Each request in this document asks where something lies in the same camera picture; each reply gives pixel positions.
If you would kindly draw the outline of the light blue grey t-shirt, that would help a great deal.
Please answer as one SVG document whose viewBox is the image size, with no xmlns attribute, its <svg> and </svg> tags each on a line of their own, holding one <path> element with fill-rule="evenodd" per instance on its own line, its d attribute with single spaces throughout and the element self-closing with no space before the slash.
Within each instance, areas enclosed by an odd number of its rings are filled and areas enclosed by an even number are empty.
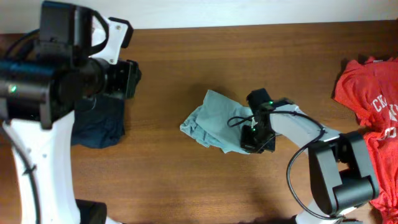
<svg viewBox="0 0 398 224">
<path fill-rule="evenodd" d="M 213 90 L 208 90 L 203 104 L 180 125 L 180 130 L 202 146 L 218 147 L 224 153 L 245 154 L 240 146 L 243 125 L 230 127 L 228 120 L 235 116 L 247 118 L 251 115 L 250 108 Z"/>
</svg>

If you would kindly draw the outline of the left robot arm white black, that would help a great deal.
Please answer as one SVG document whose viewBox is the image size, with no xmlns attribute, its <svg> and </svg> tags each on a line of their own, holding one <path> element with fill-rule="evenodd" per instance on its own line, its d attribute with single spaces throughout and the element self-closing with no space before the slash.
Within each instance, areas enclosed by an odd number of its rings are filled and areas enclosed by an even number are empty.
<svg viewBox="0 0 398 224">
<path fill-rule="evenodd" d="M 111 223 L 103 202 L 74 196 L 71 138 L 77 101 L 133 97 L 141 71 L 121 60 L 134 29 L 88 7 L 41 5 L 40 25 L 1 59 L 1 134 L 10 142 L 22 223 Z"/>
</svg>

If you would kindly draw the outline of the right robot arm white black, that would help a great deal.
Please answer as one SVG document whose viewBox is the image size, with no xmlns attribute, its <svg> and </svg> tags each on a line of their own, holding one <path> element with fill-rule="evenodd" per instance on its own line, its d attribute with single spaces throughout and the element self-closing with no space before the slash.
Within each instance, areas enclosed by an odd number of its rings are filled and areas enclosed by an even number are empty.
<svg viewBox="0 0 398 224">
<path fill-rule="evenodd" d="M 273 152 L 278 134 L 299 148 L 287 166 L 290 191 L 292 166 L 301 153 L 308 155 L 313 201 L 305 206 L 292 192 L 303 211 L 291 223 L 342 223 L 346 214 L 378 198 L 376 172 L 359 132 L 330 129 L 303 113 L 292 100 L 272 100 L 263 88 L 252 91 L 246 100 L 252 111 L 251 124 L 243 126 L 240 139 L 246 152 Z"/>
</svg>

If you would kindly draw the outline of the folded dark navy garment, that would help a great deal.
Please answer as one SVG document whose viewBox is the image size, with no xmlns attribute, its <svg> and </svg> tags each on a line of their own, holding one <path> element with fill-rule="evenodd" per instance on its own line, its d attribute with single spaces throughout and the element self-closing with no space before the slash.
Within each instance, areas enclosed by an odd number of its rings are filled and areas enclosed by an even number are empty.
<svg viewBox="0 0 398 224">
<path fill-rule="evenodd" d="M 104 149 L 117 145 L 125 135 L 124 100 L 103 95 L 75 103 L 71 145 Z"/>
</svg>

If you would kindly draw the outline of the red t-shirt white print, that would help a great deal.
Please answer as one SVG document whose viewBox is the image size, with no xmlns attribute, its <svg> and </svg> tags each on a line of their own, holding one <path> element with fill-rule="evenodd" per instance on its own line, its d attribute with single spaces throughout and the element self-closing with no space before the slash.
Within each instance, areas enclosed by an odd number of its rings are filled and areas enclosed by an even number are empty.
<svg viewBox="0 0 398 224">
<path fill-rule="evenodd" d="M 334 100 L 351 109 L 359 125 L 368 129 L 364 140 L 380 191 L 370 204 L 383 223 L 397 223 L 397 59 L 348 62 Z"/>
</svg>

